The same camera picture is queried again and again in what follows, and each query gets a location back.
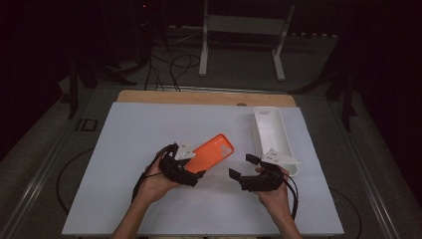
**phone case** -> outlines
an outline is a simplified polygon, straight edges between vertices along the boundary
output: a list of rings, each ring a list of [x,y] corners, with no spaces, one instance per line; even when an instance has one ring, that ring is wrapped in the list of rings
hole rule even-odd
[[[217,134],[215,137],[193,150],[195,157],[186,163],[185,169],[194,173],[208,170],[232,154],[234,150],[235,148],[224,134]]]

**dark background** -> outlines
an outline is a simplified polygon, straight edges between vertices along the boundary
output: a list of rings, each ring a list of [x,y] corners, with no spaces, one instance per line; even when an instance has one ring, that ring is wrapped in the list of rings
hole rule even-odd
[[[202,26],[202,1],[155,2],[165,7],[165,21],[155,19],[152,28],[165,27],[164,22]],[[260,6],[252,0],[213,2],[212,13],[264,17],[286,14],[285,3],[280,1],[258,1]],[[0,11],[3,158],[62,96],[58,82],[69,74],[69,61],[76,50],[107,65],[135,57],[136,16],[130,0],[3,0]],[[420,1],[298,1],[290,28],[290,34],[306,33],[305,37],[340,36],[325,70],[354,68],[354,89],[361,93],[419,203],[421,22]]]

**dark floor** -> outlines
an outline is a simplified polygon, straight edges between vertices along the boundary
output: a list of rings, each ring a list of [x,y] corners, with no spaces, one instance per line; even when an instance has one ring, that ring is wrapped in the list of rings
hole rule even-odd
[[[170,41],[178,40],[170,36]],[[198,67],[193,67],[181,75],[177,84],[182,91],[282,94],[314,81],[334,44],[335,39],[324,37],[289,37],[281,56],[287,78],[281,83],[276,79],[269,52],[271,46],[241,44],[238,47],[234,44],[227,47],[212,41],[207,77],[199,77]],[[198,56],[200,36],[171,46],[173,50]],[[170,65],[160,59],[171,62],[183,53],[163,50],[160,46],[154,48],[154,68],[147,88],[174,91]],[[184,57],[174,64],[192,65],[190,61],[189,57]],[[172,69],[175,76],[182,71]],[[147,72],[148,68],[144,68],[128,76],[129,80],[138,83],[130,88],[99,76],[101,82],[95,90],[80,88],[81,105],[73,120],[67,119],[69,105],[56,103],[1,161],[1,238],[63,237],[61,230],[66,213],[56,195],[60,172],[72,158],[95,147],[118,92],[143,89]],[[359,238],[421,238],[421,209],[359,94],[353,96],[356,116],[350,119],[351,132],[347,132],[339,121],[341,101],[328,102],[324,96],[328,85],[294,98],[304,114],[328,186],[333,189],[332,197],[345,231],[344,235],[333,238],[356,238],[358,235]],[[67,91],[67,86],[63,85],[63,89]],[[95,131],[75,131],[79,119],[97,120],[99,127]],[[67,206],[78,190],[90,155],[87,151],[77,157],[78,160],[63,174],[59,188]]]

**white tray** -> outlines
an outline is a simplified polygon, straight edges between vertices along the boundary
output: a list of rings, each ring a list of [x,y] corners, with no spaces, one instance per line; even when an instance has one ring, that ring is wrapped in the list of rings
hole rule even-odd
[[[278,164],[286,169],[290,176],[296,176],[300,162],[297,159],[292,160],[295,156],[293,155],[289,138],[286,135],[280,110],[273,107],[256,107],[254,108],[254,114],[258,129],[258,133],[254,135],[254,141],[257,152],[262,154],[259,156],[263,156],[269,151],[276,151],[286,155],[286,160],[282,160]]]

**person's left hand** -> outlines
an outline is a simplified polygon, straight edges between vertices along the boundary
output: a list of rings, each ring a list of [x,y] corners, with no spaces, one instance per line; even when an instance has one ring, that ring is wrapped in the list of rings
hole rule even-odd
[[[152,203],[161,199],[170,189],[180,185],[177,182],[170,181],[161,173],[158,167],[160,160],[161,158],[148,170],[148,173],[139,186],[134,201],[140,199]]]

